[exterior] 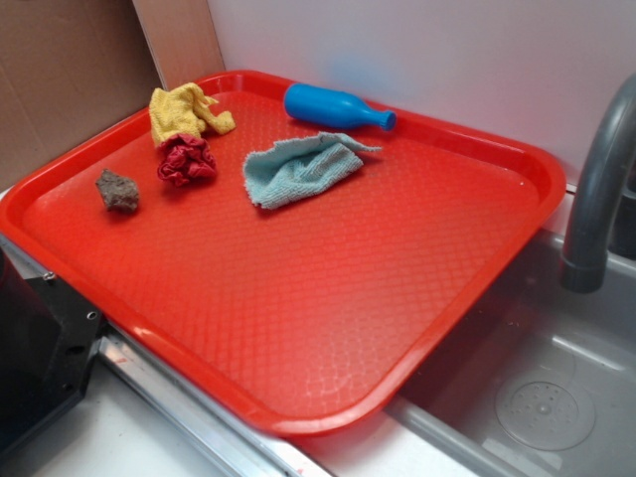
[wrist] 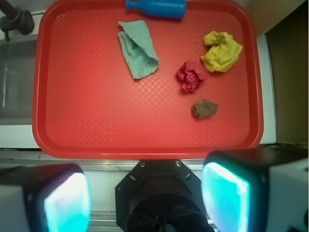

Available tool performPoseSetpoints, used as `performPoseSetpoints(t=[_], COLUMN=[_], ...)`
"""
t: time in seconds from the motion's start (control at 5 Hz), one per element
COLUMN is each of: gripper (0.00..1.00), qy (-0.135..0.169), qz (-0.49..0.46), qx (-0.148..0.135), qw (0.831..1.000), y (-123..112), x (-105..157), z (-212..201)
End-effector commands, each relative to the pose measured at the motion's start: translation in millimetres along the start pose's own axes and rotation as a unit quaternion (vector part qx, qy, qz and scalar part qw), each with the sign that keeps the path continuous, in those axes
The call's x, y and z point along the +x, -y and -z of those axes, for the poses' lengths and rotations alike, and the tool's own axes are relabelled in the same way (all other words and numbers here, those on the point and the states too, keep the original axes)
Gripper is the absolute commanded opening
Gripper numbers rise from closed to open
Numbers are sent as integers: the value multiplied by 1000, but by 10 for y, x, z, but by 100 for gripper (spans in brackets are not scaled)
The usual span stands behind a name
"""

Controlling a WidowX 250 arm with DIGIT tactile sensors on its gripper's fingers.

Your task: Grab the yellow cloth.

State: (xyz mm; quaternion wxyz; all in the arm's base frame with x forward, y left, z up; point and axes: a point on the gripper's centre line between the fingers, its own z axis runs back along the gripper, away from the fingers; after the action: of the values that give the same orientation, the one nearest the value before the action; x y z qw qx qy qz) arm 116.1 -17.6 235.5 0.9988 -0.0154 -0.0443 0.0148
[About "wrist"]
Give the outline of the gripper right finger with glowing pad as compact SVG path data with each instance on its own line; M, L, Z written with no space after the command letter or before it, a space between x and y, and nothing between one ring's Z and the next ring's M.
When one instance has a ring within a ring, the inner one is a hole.
M298 147L213 151L204 160L201 194L220 232L306 232L309 152Z

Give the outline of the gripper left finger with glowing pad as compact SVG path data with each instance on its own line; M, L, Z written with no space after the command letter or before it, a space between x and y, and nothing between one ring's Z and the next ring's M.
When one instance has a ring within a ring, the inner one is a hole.
M85 232L91 187L75 163L0 170L2 232Z

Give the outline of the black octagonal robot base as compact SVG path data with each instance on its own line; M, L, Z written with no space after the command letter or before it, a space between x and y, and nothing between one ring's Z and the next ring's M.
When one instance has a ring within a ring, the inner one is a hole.
M200 179L180 160L141 160L115 187L125 232L211 232Z

